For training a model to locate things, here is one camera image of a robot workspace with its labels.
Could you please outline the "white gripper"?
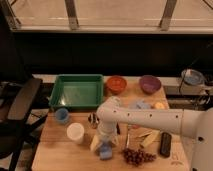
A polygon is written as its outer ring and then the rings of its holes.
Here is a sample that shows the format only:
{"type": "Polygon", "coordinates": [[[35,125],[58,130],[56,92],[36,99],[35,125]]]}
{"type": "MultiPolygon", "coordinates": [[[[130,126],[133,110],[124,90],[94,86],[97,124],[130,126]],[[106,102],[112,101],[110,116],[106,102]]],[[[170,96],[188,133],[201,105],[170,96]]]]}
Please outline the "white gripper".
{"type": "Polygon", "coordinates": [[[99,148],[101,141],[111,142],[114,146],[119,145],[119,140],[118,140],[117,134],[115,132],[106,133],[106,132],[103,132],[101,130],[98,130],[97,135],[95,135],[93,137],[92,142],[90,144],[90,150],[92,152],[95,152],[99,148]]]}

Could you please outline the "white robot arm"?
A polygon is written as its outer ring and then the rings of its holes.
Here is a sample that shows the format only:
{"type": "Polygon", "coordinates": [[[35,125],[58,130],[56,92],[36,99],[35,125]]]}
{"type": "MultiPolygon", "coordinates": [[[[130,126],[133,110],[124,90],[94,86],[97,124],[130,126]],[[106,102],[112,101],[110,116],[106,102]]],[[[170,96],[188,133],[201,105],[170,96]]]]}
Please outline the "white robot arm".
{"type": "Polygon", "coordinates": [[[213,171],[213,108],[206,111],[186,109],[131,109],[121,106],[112,96],[96,111],[99,118],[97,136],[107,142],[116,135],[116,125],[127,123],[193,138],[190,171],[213,171]]]}

